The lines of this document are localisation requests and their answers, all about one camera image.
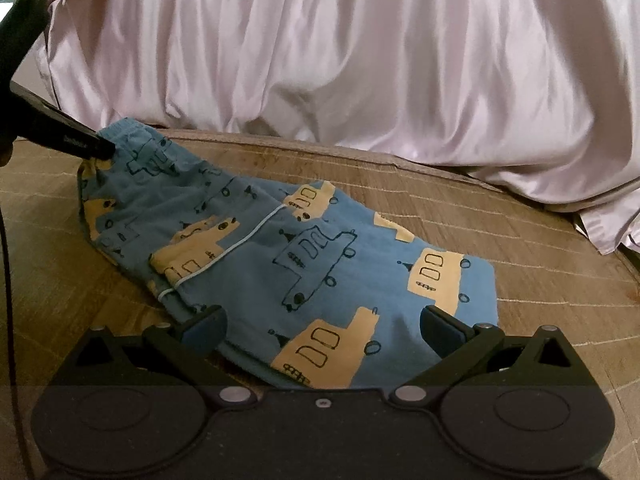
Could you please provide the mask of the blue patterned child pants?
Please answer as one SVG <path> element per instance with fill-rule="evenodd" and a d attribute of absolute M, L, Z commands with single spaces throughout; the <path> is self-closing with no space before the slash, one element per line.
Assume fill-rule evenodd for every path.
<path fill-rule="evenodd" d="M 218 304 L 218 350 L 265 382 L 395 388 L 436 364 L 420 316 L 498 320 L 495 272 L 363 206 L 331 182 L 229 174 L 153 128 L 102 131 L 79 169 L 93 246 L 184 323 Z"/>

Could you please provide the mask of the pink satin bed sheet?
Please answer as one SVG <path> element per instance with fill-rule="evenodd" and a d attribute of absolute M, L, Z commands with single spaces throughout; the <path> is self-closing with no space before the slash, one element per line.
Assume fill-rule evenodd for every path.
<path fill-rule="evenodd" d="M 99 129 L 461 167 L 639 246 L 639 0 L 48 0 L 49 92 Z"/>

